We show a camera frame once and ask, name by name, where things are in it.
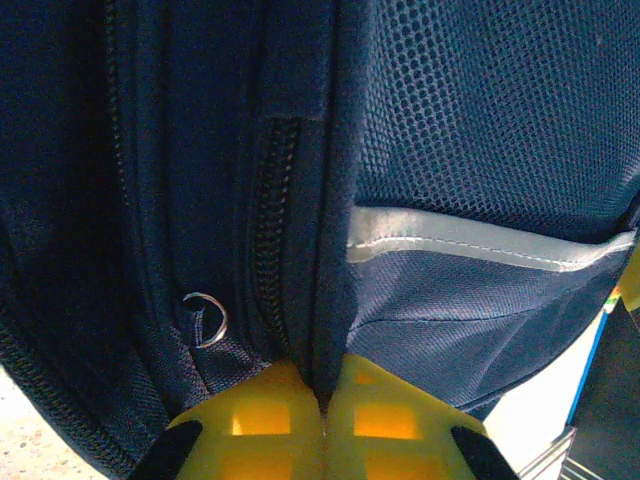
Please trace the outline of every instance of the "black zipper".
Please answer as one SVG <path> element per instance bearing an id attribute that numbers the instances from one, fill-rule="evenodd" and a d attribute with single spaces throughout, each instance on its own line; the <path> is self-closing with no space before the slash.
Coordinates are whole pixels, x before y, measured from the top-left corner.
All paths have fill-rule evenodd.
<path id="1" fill-rule="evenodd" d="M 282 249 L 291 171 L 295 162 L 300 122 L 270 119 L 267 146 L 256 169 L 251 223 L 251 269 L 262 320 L 285 353 L 291 344 L 284 323 Z"/>
<path id="2" fill-rule="evenodd" d="M 57 425 L 74 442 L 118 475 L 127 475 L 135 466 L 129 453 L 97 422 L 83 415 L 86 409 L 69 393 L 58 374 L 46 368 L 46 361 L 6 318 L 8 307 L 0 306 L 0 363 L 29 399 L 43 408 L 48 421 Z"/>
<path id="3" fill-rule="evenodd" d="M 118 183 L 122 190 L 125 206 L 129 206 L 126 181 L 124 177 L 124 149 L 122 145 L 122 123 L 120 118 L 120 92 L 118 90 L 118 59 L 116 56 L 116 1 L 105 2 L 105 43 L 107 60 L 107 89 L 109 123 L 113 141 L 113 155 L 118 168 Z"/>

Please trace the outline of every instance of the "pocket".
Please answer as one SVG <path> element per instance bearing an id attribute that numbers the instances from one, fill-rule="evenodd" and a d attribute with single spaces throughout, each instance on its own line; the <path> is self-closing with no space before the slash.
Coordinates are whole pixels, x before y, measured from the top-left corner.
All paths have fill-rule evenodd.
<path id="1" fill-rule="evenodd" d="M 356 208 L 348 350 L 470 404 L 543 368 L 582 332 L 634 237 L 587 245 L 419 210 Z"/>

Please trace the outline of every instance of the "backpack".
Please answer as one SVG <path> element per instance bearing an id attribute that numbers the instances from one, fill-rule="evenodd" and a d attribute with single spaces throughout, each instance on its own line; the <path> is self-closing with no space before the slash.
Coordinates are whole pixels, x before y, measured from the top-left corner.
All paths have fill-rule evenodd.
<path id="1" fill-rule="evenodd" d="M 285 357 L 481 418 L 636 242 L 633 2 L 0 11 L 0 362 L 111 476 Z"/>

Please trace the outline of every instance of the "reflective strip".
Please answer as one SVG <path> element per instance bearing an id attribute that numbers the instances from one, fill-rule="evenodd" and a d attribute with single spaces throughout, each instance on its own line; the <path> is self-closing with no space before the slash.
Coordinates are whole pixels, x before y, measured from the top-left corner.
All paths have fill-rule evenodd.
<path id="1" fill-rule="evenodd" d="M 405 208 L 355 207 L 347 261 L 366 262 L 387 252 L 424 251 L 517 267 L 573 272 L 634 244 L 635 231 L 589 245 Z"/>

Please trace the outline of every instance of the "white stitching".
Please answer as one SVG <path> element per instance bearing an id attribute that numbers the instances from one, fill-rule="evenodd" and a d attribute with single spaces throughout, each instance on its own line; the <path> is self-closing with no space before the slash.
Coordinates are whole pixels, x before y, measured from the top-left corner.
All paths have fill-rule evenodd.
<path id="1" fill-rule="evenodd" d="M 354 243 L 348 243 L 347 244 L 347 248 L 356 248 L 356 249 L 361 249 L 361 248 L 370 248 L 373 247 L 379 243 L 385 243 L 387 241 L 391 241 L 391 240 L 405 240 L 405 241 L 410 241 L 410 242 L 416 242 L 416 241 L 424 241 L 424 242 L 434 242 L 434 243 L 443 243 L 443 244 L 447 244 L 447 245 L 455 245 L 458 247 L 466 247 L 466 248 L 474 248 L 477 250 L 483 250 L 486 252 L 493 252 L 493 253 L 501 253 L 504 255 L 511 255 L 517 258 L 524 258 L 527 260 L 536 260 L 538 262 L 542 262 L 542 263 L 552 263 L 554 265 L 560 265 L 560 266 L 575 266 L 575 265 L 590 265 L 593 262 L 600 260 L 602 257 L 609 255 L 610 253 L 614 253 L 614 252 L 619 252 L 621 250 L 625 250 L 629 247 L 631 247 L 633 245 L 632 242 L 630 243 L 625 243 L 623 245 L 619 245 L 613 249 L 607 249 L 605 250 L 603 253 L 601 253 L 599 256 L 589 259 L 589 260 L 579 260 L 579 261 L 571 261 L 571 260 L 554 260 L 554 259 L 550 259 L 550 258 L 542 258 L 542 257 L 534 257 L 532 255 L 525 255 L 522 253 L 518 253 L 518 252 L 512 252 L 509 250 L 500 250 L 497 248 L 490 248 L 490 247 L 483 247 L 481 245 L 473 245 L 470 243 L 464 243 L 464 242 L 457 242 L 455 240 L 445 240 L 443 238 L 430 238 L 430 237 L 382 237 L 382 238 L 378 238 L 375 240 L 372 240 L 371 242 L 368 243 L 360 243 L 360 244 L 354 244 Z"/>

